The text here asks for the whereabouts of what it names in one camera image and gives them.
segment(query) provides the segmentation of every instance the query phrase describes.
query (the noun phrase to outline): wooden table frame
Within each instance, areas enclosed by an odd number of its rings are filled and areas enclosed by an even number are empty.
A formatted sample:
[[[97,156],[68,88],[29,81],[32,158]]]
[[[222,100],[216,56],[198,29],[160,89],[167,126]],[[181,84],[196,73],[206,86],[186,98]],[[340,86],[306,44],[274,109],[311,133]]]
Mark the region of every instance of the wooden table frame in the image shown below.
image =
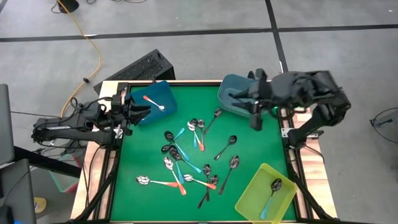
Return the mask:
[[[169,83],[187,84],[212,84],[215,85],[220,84],[221,80],[167,80]],[[126,86],[122,84],[134,84],[134,85],[150,85],[152,81],[104,81],[101,89],[101,93],[99,97],[104,96],[113,96],[118,91],[120,91],[121,86]],[[100,103],[105,104],[107,108],[110,108],[109,101],[100,101]],[[311,118],[310,110],[307,110],[307,113],[295,114],[293,119],[290,121],[280,122],[281,128],[298,128],[303,123],[305,123],[308,119]],[[309,139],[307,141],[307,145],[316,149],[320,152],[320,147],[318,140]],[[89,142],[86,150],[85,160],[83,164],[83,168],[86,170],[86,175],[88,175],[88,171],[90,168],[90,163],[92,160],[93,165],[91,168],[91,179],[89,185],[89,199],[91,200],[95,193],[98,190],[98,186],[100,185],[100,181],[109,174],[116,153],[114,151],[109,152],[104,149],[100,149],[95,157],[93,155],[97,150],[98,145],[94,142]],[[298,173],[300,179],[302,179],[303,183],[307,186],[307,189],[313,195],[315,200],[319,203],[320,206],[327,212],[327,214],[337,217],[335,205],[333,203],[333,198],[331,196],[328,177],[326,175],[325,166],[323,164],[322,158],[308,150],[302,149],[300,151],[289,151],[290,159],[292,160],[292,165],[296,173]],[[110,207],[108,206],[109,200],[109,190],[111,190],[112,185],[108,187],[106,192],[103,194],[101,203],[97,209],[98,218],[106,218],[110,217]],[[76,192],[75,202],[73,204],[71,218],[75,218],[80,215],[80,213],[84,210],[86,203],[86,187],[85,187],[85,178],[83,175],[83,171],[80,176],[78,189]],[[295,198],[295,213],[296,217],[300,218],[317,218],[316,214],[313,214],[310,207],[308,206],[307,200],[304,199],[301,191],[298,190]]]

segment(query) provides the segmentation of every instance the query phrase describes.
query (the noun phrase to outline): spoon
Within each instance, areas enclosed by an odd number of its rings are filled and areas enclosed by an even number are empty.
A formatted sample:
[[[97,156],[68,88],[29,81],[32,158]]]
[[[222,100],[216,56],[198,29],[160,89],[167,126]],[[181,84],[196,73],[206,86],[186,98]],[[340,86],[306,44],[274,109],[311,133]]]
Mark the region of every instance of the spoon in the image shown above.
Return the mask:
[[[199,148],[203,152],[205,150],[205,148],[203,147],[203,144],[200,142],[200,140],[198,138],[198,135],[195,132],[195,125],[191,121],[188,121],[187,125],[188,125],[188,129],[193,131],[193,134],[194,134],[195,138],[197,139],[197,141],[199,143]]]
[[[175,141],[176,139],[178,139],[178,137],[180,137],[180,135],[181,135],[184,131],[185,131],[185,128],[182,128],[182,129],[180,130],[180,132],[179,132],[179,133],[176,135],[176,137],[174,138],[174,141]],[[165,133],[164,136],[165,136],[165,138],[167,139],[167,138],[170,137],[170,134],[169,134],[169,135],[166,135],[166,133]],[[168,152],[168,151],[170,150],[170,146],[171,146],[172,143],[173,143],[173,141],[170,141],[170,143],[169,143],[168,145],[164,145],[164,146],[162,147],[161,151],[162,151],[163,153]]]
[[[164,184],[170,187],[178,187],[178,183],[176,182],[161,182],[161,181],[154,181],[154,180],[149,180],[147,176],[138,176],[136,177],[136,181],[138,184],[141,185],[147,185],[149,183],[155,183],[155,184]]]
[[[195,126],[195,128],[198,125],[198,120],[196,118],[192,118],[191,123]],[[197,144],[197,139],[195,138],[195,135],[193,136],[193,147],[196,149],[198,147]]]
[[[213,124],[213,121],[214,121],[216,118],[219,118],[219,117],[221,116],[222,113],[223,113],[223,110],[222,110],[221,108],[217,108],[217,109],[214,111],[214,118],[211,120],[209,126],[207,126],[207,128],[205,129],[205,131],[203,132],[203,134],[207,134],[207,132],[209,131],[209,128],[210,128],[211,124]]]
[[[181,158],[181,155],[180,155],[178,152],[173,153],[172,156],[173,156],[173,158],[174,158],[176,161],[183,161],[183,162],[186,163],[188,166],[192,167],[192,169],[194,169],[196,172],[198,172],[199,174],[201,173],[201,170],[200,170],[199,168],[197,168],[197,167],[195,167],[194,165],[192,165],[191,163],[189,163],[189,162],[183,160],[183,159]]]
[[[209,175],[211,174],[211,167],[209,164],[203,166],[203,173],[206,175],[207,182],[209,182]],[[210,194],[206,194],[206,201],[210,201]]]
[[[175,158],[175,157],[174,157],[174,154],[178,154],[177,148],[176,148],[176,147],[170,149],[170,155],[171,155],[173,158]],[[184,178],[182,177],[182,173],[181,173],[181,170],[180,170],[180,166],[178,165],[177,160],[175,160],[175,166],[177,166],[178,179],[180,180],[180,183],[183,184],[183,183],[184,183]]]
[[[214,175],[213,177],[211,177],[211,178],[210,178],[210,183],[213,184],[213,185],[217,185],[217,183],[218,183],[218,176],[217,176],[217,175]],[[205,196],[203,196],[203,198],[200,200],[200,202],[199,202],[199,204],[198,204],[198,208],[200,208],[201,205],[203,204],[203,202],[205,201],[205,197],[206,197],[206,195],[209,193],[209,190],[210,190],[210,189],[207,188],[207,191],[206,191]]]
[[[175,142],[175,138],[174,138],[173,133],[171,133],[170,131],[165,131],[165,132],[164,132],[164,136],[165,136],[165,138],[166,138],[170,143],[174,143],[174,144],[175,144],[175,146],[177,147],[177,149],[179,149],[179,151],[181,152],[182,156],[184,157],[184,159],[185,159],[186,161],[189,161],[189,160],[190,160],[188,154],[185,153],[185,152],[181,149],[181,147]]]
[[[159,108],[159,110],[160,110],[161,112],[163,112],[164,109],[166,109],[166,107],[164,107],[164,106],[162,106],[162,105],[158,105],[157,103],[153,102],[153,101],[152,101],[151,99],[149,99],[149,97],[146,96],[146,95],[143,96],[143,99],[146,100],[146,101],[149,101],[149,102],[151,102],[151,103],[153,103],[153,104],[155,104],[155,105]]]
[[[204,182],[202,182],[200,180],[194,179],[192,177],[192,175],[190,175],[190,174],[184,174],[184,180],[187,181],[187,182],[191,182],[191,181],[198,182],[199,184],[203,184],[204,186],[207,186],[207,187],[209,187],[209,188],[211,188],[213,190],[216,190],[216,188],[217,188],[216,185],[204,183]]]
[[[224,150],[225,150],[228,146],[235,144],[235,143],[236,143],[236,140],[238,140],[238,137],[236,137],[236,136],[230,136],[230,137],[228,138],[228,143],[227,143],[227,145],[224,147],[223,150],[221,150],[220,153],[217,154],[217,156],[214,157],[214,160],[217,161],[217,160],[220,158],[220,156],[222,155],[222,153],[224,152]]]
[[[198,121],[198,128],[200,129],[200,134],[201,134],[201,143],[203,144],[203,147],[205,147],[205,141],[203,140],[203,128],[205,127],[205,121],[200,119]]]
[[[225,178],[225,180],[224,180],[223,185],[222,185],[221,188],[220,188],[220,191],[218,192],[219,195],[222,195],[222,194],[223,194],[226,181],[228,180],[228,177],[229,177],[231,171],[232,171],[233,169],[237,168],[238,165],[239,165],[239,156],[233,156],[233,157],[231,158],[231,160],[229,161],[229,172],[228,172],[228,175],[226,176],[226,178]]]
[[[276,179],[272,182],[271,184],[271,196],[268,199],[268,202],[266,203],[266,207],[263,209],[263,211],[261,212],[260,218],[261,219],[265,219],[266,218],[266,213],[268,210],[268,206],[269,206],[269,202],[271,201],[272,196],[274,195],[274,192],[278,191],[280,188],[282,187],[282,180],[281,179]]]
[[[164,166],[166,166],[168,170],[172,171],[173,176],[177,181],[178,187],[180,188],[181,194],[186,195],[187,191],[184,189],[184,187],[182,187],[181,183],[178,181],[177,176],[175,176],[175,173],[173,171],[173,162],[168,157],[164,157],[163,161],[164,161]]]

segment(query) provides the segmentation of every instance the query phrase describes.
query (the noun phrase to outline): black stand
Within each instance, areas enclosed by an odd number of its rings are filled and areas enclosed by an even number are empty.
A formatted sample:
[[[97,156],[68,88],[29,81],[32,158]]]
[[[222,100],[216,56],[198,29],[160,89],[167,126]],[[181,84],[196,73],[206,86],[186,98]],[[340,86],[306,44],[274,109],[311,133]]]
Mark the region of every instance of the black stand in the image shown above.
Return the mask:
[[[17,146],[14,146],[14,154],[15,156],[13,162],[17,162],[21,159],[28,159],[29,164],[32,166],[51,170],[52,172],[59,174],[80,178],[81,169],[79,167],[67,164],[66,162],[51,159]]]

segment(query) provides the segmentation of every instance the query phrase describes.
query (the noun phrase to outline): yellow plastic tray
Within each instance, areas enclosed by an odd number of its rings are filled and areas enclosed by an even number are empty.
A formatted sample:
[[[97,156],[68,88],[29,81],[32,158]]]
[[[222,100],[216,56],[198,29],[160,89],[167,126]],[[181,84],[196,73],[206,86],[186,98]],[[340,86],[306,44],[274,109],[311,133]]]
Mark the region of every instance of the yellow plastic tray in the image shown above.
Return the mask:
[[[282,180],[282,187],[272,196],[266,218],[262,220],[260,219],[260,214],[271,196],[271,183],[277,178]],[[297,186],[295,183],[270,165],[261,164],[236,203],[235,209],[250,222],[276,224],[283,218],[296,191]]]

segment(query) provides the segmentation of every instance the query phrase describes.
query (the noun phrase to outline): green table surface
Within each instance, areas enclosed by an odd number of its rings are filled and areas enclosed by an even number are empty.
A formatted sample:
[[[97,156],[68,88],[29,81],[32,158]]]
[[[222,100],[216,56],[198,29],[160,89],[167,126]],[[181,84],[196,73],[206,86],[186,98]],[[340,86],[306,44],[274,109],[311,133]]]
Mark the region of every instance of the green table surface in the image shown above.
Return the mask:
[[[177,112],[151,124],[133,127],[132,136],[124,137],[111,221],[246,220],[234,206],[259,166],[268,163],[287,176],[277,120],[265,115],[263,130],[257,132],[250,128],[249,119],[224,111],[205,136],[206,149],[201,152],[199,147],[193,148],[193,133],[188,129],[187,121],[196,118],[204,119],[206,124],[210,123],[214,110],[220,107],[218,86],[171,86],[171,89],[178,104]],[[217,174],[220,178],[217,190],[210,191],[210,202],[205,201],[201,209],[197,209],[197,205],[205,194],[204,185],[185,182],[183,186],[187,194],[183,196],[178,188],[160,184],[139,185],[136,182],[138,175],[147,175],[151,180],[175,182],[173,174],[163,163],[165,156],[172,157],[162,154],[160,148],[168,144],[164,138],[165,131],[177,135],[181,128],[185,128],[185,132],[176,142],[190,156],[190,162],[200,169],[209,164],[212,168],[211,175]],[[225,147],[231,135],[237,135],[237,143],[227,148],[218,161],[214,161],[213,158]],[[239,166],[232,171],[223,194],[219,195],[218,189],[227,176],[228,163],[233,155],[239,156]],[[191,174],[195,179],[206,181],[203,173],[195,172],[182,161],[178,164],[183,175]],[[286,211],[284,220],[295,220],[292,204]]]

